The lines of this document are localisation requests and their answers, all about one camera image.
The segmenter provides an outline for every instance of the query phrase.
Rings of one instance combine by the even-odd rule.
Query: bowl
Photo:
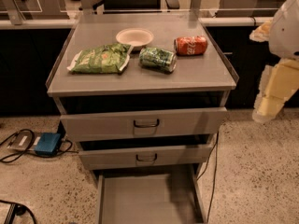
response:
[[[153,40],[153,34],[147,29],[130,28],[120,31],[116,35],[116,40],[122,44],[132,45],[133,51],[140,51]]]

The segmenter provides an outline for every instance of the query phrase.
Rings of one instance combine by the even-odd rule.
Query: terrazzo floor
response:
[[[20,129],[56,132],[59,117],[0,118],[0,142]],[[231,110],[220,128],[218,170],[209,223],[299,223],[299,109],[258,124],[251,110]],[[7,143],[0,157],[10,154]],[[215,165],[212,154],[198,181],[207,213]],[[53,159],[22,156],[0,164],[0,199],[27,205],[39,224],[95,220],[96,186],[77,153]],[[4,206],[0,205],[0,221]],[[32,223],[28,215],[14,223]]]

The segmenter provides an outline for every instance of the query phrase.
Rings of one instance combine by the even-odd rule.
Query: can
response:
[[[165,49],[144,48],[140,51],[139,61],[145,67],[171,73],[176,68],[177,56],[175,52]]]
[[[177,55],[201,55],[206,52],[207,40],[203,35],[183,36],[174,42]]]

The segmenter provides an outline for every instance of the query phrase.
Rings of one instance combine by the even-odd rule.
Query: drawer handle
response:
[[[157,119],[156,123],[154,124],[146,124],[146,125],[142,125],[142,124],[137,124],[136,120],[134,120],[134,126],[136,128],[155,128],[160,124],[159,119]]]
[[[137,161],[156,161],[158,159],[158,155],[155,153],[155,156],[153,158],[146,158],[146,159],[139,159],[138,154],[136,155]]]

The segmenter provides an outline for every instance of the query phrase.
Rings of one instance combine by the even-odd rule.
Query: green chip bag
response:
[[[131,50],[131,45],[120,43],[84,49],[67,68],[72,73],[121,73],[129,62]]]

